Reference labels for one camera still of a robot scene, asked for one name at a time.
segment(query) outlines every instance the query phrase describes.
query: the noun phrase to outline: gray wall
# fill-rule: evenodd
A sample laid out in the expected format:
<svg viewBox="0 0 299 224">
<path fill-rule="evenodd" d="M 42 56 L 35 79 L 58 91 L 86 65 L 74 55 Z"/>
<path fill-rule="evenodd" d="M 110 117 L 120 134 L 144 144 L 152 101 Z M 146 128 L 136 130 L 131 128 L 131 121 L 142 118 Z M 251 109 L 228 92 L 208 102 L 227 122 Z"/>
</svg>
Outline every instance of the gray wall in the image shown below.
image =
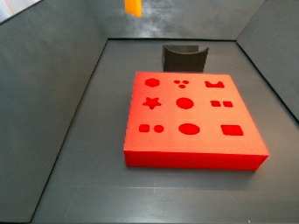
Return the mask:
<svg viewBox="0 0 299 224">
<path fill-rule="evenodd" d="M 144 15 L 126 14 L 123 0 L 88 0 L 111 38 L 235 40 L 264 0 L 144 0 Z"/>
<path fill-rule="evenodd" d="M 268 0 L 238 42 L 299 120 L 298 21 L 298 0 Z"/>
<path fill-rule="evenodd" d="M 0 26 L 0 221 L 32 218 L 106 41 L 80 0 Z"/>
</svg>

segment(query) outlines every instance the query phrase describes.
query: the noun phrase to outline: gray floor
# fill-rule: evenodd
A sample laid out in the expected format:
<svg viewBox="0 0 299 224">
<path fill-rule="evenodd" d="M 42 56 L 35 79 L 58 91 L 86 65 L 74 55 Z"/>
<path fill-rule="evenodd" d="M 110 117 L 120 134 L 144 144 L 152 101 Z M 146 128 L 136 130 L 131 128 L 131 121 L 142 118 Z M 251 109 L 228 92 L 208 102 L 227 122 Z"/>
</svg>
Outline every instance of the gray floor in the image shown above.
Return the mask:
<svg viewBox="0 0 299 224">
<path fill-rule="evenodd" d="M 127 168 L 123 142 L 136 71 L 163 71 L 164 44 L 210 47 L 271 153 L 256 172 Z M 108 41 L 33 222 L 298 222 L 298 124 L 234 42 Z"/>
</svg>

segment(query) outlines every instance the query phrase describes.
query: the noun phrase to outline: red block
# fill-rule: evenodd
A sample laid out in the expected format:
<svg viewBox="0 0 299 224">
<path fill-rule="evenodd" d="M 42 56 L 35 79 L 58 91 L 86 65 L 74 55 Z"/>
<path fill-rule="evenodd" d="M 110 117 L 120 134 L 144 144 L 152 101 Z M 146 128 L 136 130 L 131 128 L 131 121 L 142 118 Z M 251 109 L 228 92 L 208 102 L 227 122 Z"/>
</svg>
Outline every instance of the red block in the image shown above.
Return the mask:
<svg viewBox="0 0 299 224">
<path fill-rule="evenodd" d="M 227 74 L 138 73 L 126 165 L 256 170 L 267 146 Z"/>
</svg>

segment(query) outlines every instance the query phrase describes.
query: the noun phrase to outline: circular hole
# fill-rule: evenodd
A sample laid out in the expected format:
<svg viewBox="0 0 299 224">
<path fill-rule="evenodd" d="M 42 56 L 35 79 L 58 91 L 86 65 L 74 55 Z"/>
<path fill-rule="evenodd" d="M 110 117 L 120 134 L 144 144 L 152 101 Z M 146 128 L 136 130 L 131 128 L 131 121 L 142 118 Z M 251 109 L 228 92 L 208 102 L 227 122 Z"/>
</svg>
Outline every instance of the circular hole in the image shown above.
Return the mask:
<svg viewBox="0 0 299 224">
<path fill-rule="evenodd" d="M 155 126 L 154 126 L 154 131 L 155 131 L 156 133 L 162 133 L 162 132 L 164 132 L 164 126 L 163 126 L 163 125 L 155 125 Z"/>
<path fill-rule="evenodd" d="M 184 123 L 180 125 L 179 131 L 184 135 L 196 135 L 200 132 L 200 127 L 192 123 Z"/>
<path fill-rule="evenodd" d="M 190 109 L 194 106 L 192 99 L 183 97 L 176 100 L 176 105 L 182 109 Z"/>
</svg>

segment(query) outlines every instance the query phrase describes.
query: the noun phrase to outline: shape cutout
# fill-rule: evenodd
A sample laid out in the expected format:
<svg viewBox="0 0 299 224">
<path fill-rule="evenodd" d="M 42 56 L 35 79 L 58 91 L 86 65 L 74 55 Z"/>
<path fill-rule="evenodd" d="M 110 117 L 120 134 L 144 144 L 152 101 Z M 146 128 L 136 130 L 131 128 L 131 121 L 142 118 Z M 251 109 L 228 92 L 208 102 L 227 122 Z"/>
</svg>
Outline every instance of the shape cutout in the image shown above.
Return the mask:
<svg viewBox="0 0 299 224">
<path fill-rule="evenodd" d="M 179 131 L 184 135 L 196 135 L 200 132 L 200 127 L 192 123 L 184 123 L 180 125 Z"/>
<path fill-rule="evenodd" d="M 243 130 L 240 128 L 239 125 L 228 125 L 228 124 L 223 124 L 220 125 L 222 128 L 222 133 L 226 136 L 243 136 Z"/>
<path fill-rule="evenodd" d="M 139 131 L 140 132 L 148 132 L 150 131 L 150 125 L 148 124 L 140 124 L 139 125 Z"/>
<path fill-rule="evenodd" d="M 232 108 L 232 107 L 234 107 L 231 101 L 224 101 L 224 102 L 223 102 L 223 106 L 224 106 L 226 108 Z"/>
<path fill-rule="evenodd" d="M 164 126 L 163 126 L 163 125 L 155 125 L 155 126 L 154 126 L 154 131 L 155 131 L 156 133 L 162 133 L 162 132 L 164 132 Z"/>
<path fill-rule="evenodd" d="M 146 97 L 146 102 L 143 103 L 144 106 L 148 106 L 150 109 L 154 109 L 156 106 L 162 106 L 163 104 L 159 102 L 159 98 L 155 97 L 154 99 Z"/>
<path fill-rule="evenodd" d="M 155 87 L 158 87 L 160 85 L 160 81 L 158 79 L 152 78 L 152 79 L 146 80 L 144 84 L 148 87 L 155 88 Z"/>
<path fill-rule="evenodd" d="M 191 109 L 194 106 L 192 99 L 183 97 L 176 100 L 176 105 L 180 109 Z"/>
<path fill-rule="evenodd" d="M 224 88 L 224 84 L 222 81 L 219 81 L 216 84 L 212 84 L 206 80 L 204 83 L 207 88 Z"/>
<path fill-rule="evenodd" d="M 219 101 L 210 101 L 210 105 L 212 107 L 220 107 L 220 102 Z"/>
<path fill-rule="evenodd" d="M 186 85 L 190 84 L 190 82 L 187 80 L 183 80 L 183 81 L 175 80 L 174 83 L 180 84 L 179 88 L 186 88 Z"/>
</svg>

